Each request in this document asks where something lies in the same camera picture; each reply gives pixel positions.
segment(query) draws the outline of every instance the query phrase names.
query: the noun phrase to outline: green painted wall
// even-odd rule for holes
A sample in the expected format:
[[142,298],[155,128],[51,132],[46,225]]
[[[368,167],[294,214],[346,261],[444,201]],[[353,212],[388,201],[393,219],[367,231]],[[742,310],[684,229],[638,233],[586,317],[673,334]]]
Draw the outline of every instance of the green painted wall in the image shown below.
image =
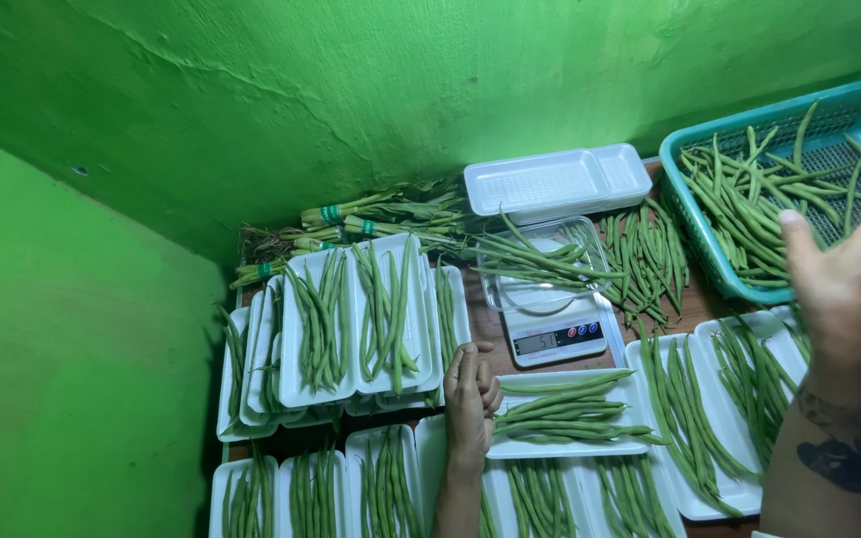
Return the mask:
[[0,146],[222,263],[242,220],[488,159],[653,154],[855,79],[851,0],[0,0]]
[[0,150],[0,538],[192,536],[226,298],[213,263]]

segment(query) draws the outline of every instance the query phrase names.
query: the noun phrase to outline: table surface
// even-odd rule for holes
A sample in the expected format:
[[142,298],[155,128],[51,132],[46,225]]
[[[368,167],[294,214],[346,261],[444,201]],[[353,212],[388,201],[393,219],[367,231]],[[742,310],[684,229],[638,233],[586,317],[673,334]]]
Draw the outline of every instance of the table surface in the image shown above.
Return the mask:
[[[651,177],[661,170],[660,163],[647,165],[647,171]],[[724,299],[716,288],[708,282],[696,260],[689,259],[690,263],[690,287],[683,290],[683,312],[679,319],[672,319],[667,327],[668,333],[693,332],[696,326],[704,321],[723,318],[734,312],[743,313],[755,309],[750,303],[739,299]],[[494,351],[487,354],[494,373],[504,375],[510,373],[536,373],[583,370],[586,368],[612,368],[613,359],[609,348],[596,356],[558,363],[555,365],[541,366],[536,368],[520,369],[511,358],[508,351],[509,341],[504,331],[500,315],[487,306],[484,299],[483,288],[476,273],[469,269],[462,269],[464,289],[467,295],[467,310],[470,317],[471,335],[476,342],[486,341],[494,344]],[[251,294],[246,294],[242,299],[242,305],[250,302]],[[675,312],[669,301],[664,297],[662,300],[663,311]],[[623,313],[614,308],[623,330],[624,343],[628,344],[639,339],[639,334],[634,326],[626,328],[623,326]],[[652,330],[650,319],[643,316],[647,323],[648,331]],[[405,409],[395,412],[380,413],[370,417],[352,417],[345,414],[341,418],[340,434],[338,434],[338,447],[342,448],[348,434],[367,428],[376,428],[397,423],[410,423],[412,426],[417,420],[424,416],[437,414],[434,409]],[[278,461],[290,458],[307,450],[318,450],[320,447],[330,444],[335,436],[331,424],[299,428],[289,430],[279,429],[274,435],[263,439],[257,439],[262,453],[274,456]],[[233,443],[229,450],[229,460],[250,458],[250,444],[247,442]],[[743,519],[721,520],[709,523],[695,523],[686,521],[687,535],[690,537],[718,537],[735,538],[748,537],[752,531],[759,528],[759,517]]]

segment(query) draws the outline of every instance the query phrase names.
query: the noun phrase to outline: hand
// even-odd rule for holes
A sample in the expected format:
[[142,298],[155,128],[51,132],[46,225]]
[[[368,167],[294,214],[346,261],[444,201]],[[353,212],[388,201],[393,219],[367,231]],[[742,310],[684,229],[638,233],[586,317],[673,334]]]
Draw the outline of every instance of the hand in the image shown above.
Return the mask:
[[861,226],[820,252],[802,215],[783,211],[780,221],[814,356],[844,373],[861,373]]
[[490,450],[494,412],[500,409],[503,391],[490,363],[477,352],[493,349],[489,342],[461,345],[444,376],[448,457],[481,469]]

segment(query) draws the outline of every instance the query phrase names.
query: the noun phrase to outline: teal plastic basket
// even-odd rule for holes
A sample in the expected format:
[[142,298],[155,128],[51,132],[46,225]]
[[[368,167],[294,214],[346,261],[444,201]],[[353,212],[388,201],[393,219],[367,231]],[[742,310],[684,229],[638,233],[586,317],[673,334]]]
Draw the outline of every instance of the teal plastic basket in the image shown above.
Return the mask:
[[[741,297],[760,304],[776,304],[793,299],[792,288],[763,288],[751,286],[739,280],[733,266],[726,260],[723,250],[703,217],[700,206],[694,200],[680,172],[679,158],[682,148],[698,145],[712,146],[713,134],[717,133],[719,151],[737,158],[749,154],[746,128],[753,126],[757,137],[761,138],[775,126],[779,126],[776,136],[768,145],[769,152],[780,157],[791,158],[796,130],[807,109],[816,99],[819,105],[807,128],[803,145],[803,166],[809,170],[826,169],[833,166],[854,163],[859,152],[853,149],[844,138],[849,134],[861,143],[861,82],[846,84],[798,97],[781,103],[769,104],[707,122],[699,126],[680,129],[660,145],[660,159],[667,173],[668,181],[663,189],[676,214],[681,216],[690,237],[693,251],[700,259],[706,274],[713,280],[724,297]],[[852,170],[842,170],[824,179],[847,185]],[[861,192],[861,173],[857,182]],[[845,200],[837,196],[831,205],[839,214],[845,210]],[[825,214],[809,206],[807,220],[810,226],[822,233],[827,244],[833,244],[841,237],[842,230],[834,226]],[[861,200],[857,199],[853,211],[853,222],[861,222]]]

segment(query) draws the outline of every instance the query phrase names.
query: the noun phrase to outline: tattoo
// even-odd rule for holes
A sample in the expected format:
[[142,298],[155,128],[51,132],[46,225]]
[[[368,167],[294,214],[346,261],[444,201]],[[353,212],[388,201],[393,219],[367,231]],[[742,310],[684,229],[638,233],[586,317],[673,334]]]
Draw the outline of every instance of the tattoo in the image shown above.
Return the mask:
[[819,444],[800,443],[799,460],[844,491],[861,493],[861,409],[832,404],[811,393],[805,381],[796,401],[806,420],[830,436]]

